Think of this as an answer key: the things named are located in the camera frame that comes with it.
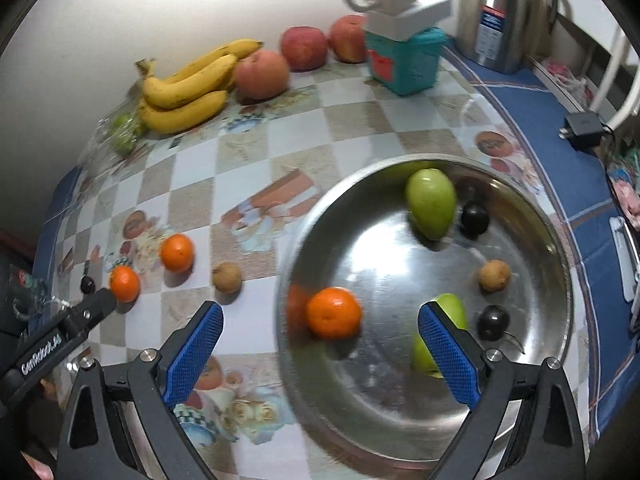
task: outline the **pink object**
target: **pink object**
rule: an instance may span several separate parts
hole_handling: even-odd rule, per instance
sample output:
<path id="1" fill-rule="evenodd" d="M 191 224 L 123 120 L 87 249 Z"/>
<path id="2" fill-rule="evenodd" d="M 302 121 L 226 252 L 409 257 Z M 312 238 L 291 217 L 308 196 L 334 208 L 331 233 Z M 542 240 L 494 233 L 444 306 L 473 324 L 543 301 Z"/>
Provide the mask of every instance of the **pink object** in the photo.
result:
<path id="1" fill-rule="evenodd" d="M 616 190 L 616 196 L 620 200 L 622 209 L 628 211 L 631 215 L 640 214 L 640 199 L 631 184 L 624 180 L 617 180 L 613 184 L 613 189 Z"/>

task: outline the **stainless steel kettle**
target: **stainless steel kettle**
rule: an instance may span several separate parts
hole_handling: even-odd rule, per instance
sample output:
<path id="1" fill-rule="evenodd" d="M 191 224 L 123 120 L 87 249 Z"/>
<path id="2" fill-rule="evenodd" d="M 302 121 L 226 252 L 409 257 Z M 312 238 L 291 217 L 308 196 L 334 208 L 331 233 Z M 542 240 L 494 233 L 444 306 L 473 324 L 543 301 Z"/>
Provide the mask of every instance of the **stainless steel kettle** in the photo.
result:
<path id="1" fill-rule="evenodd" d="M 456 47 L 476 63 L 503 73 L 515 72 L 525 51 L 531 0 L 460 0 Z M 558 0 L 549 9 L 549 29 Z"/>

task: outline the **brown round fruit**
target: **brown round fruit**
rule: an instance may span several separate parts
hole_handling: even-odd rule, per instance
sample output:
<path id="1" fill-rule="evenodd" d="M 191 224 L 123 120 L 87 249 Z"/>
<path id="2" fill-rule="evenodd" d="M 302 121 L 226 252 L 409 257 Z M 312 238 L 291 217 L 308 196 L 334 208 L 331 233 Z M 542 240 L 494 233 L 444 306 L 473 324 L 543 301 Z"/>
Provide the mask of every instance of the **brown round fruit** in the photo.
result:
<path id="1" fill-rule="evenodd" d="M 211 281 L 222 294 L 233 294 L 242 285 L 242 271 L 236 264 L 224 262 L 213 269 Z"/>
<path id="2" fill-rule="evenodd" d="M 478 283 L 487 292 L 499 292 L 509 285 L 511 269 L 502 260 L 490 260 L 478 272 Z"/>

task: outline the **white wall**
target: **white wall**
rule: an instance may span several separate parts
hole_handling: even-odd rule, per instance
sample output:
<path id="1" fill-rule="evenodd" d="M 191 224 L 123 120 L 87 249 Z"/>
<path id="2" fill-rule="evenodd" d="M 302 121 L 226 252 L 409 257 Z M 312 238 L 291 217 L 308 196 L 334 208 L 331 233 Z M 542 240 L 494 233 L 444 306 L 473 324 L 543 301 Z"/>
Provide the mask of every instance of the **white wall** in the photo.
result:
<path id="1" fill-rule="evenodd" d="M 123 100 L 136 60 L 153 56 L 168 75 L 219 43 L 277 48 L 285 28 L 327 30 L 348 12 L 341 0 L 39 0 L 0 57 L 0 229 L 36 243 L 55 185 Z"/>

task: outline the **tablecloth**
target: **tablecloth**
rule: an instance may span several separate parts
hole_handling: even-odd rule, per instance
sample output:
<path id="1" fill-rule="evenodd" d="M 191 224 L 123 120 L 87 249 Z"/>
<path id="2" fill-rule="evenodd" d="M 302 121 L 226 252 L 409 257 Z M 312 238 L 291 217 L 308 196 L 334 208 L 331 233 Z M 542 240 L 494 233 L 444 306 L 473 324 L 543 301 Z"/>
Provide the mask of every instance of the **tablecloth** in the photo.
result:
<path id="1" fill-rule="evenodd" d="M 49 273 L 54 295 L 76 302 L 82 275 L 101 286 L 114 264 L 133 264 L 142 294 L 128 312 L 102 322 L 88 342 L 109 365 L 158 348 L 214 297 L 212 266 L 238 262 L 246 282 L 224 307 L 225 331 L 201 382 L 177 407 L 183 427 L 221 479 L 375 478 L 344 464 L 340 452 L 317 446 L 289 408 L 273 334 L 278 266 L 300 218 L 348 174 L 405 153 L 469 156 L 530 194 L 561 236 L 575 301 L 564 368 L 585 442 L 594 442 L 609 420 L 602 411 L 607 396 L 624 383 L 618 380 L 606 392 L 599 386 L 605 359 L 597 343 L 603 335 L 594 291 L 607 287 L 603 280 L 590 282 L 590 256 L 598 248 L 586 243 L 608 245 L 597 226 L 588 240 L 581 241 L 581 233 L 603 209 L 614 212 L 601 167 L 596 175 L 597 161 L 558 139 L 563 116 L 530 72 L 498 76 L 463 61 L 452 48 L 440 61 L 437 85 L 406 98 L 369 78 L 365 66 L 332 63 L 292 74 L 291 90 L 270 102 L 229 105 L 187 133 L 148 143 L 97 178 L 80 170 L 70 174 L 75 184 L 60 191 L 45 224 L 49 237 L 56 232 L 52 258 L 47 261 L 39 245 L 34 272 Z M 479 142 L 487 134 L 501 139 L 503 152 Z M 575 187 L 564 185 L 568 175 L 578 180 Z M 256 207 L 260 200 L 278 207 L 263 211 Z M 157 259 L 158 244 L 173 232 L 185 232 L 196 244 L 193 272 L 181 282 L 166 275 Z M 611 279 L 605 293 L 617 286 L 622 296 L 615 266 L 606 267 Z M 68 390 L 70 378 L 62 373 L 59 383 Z"/>

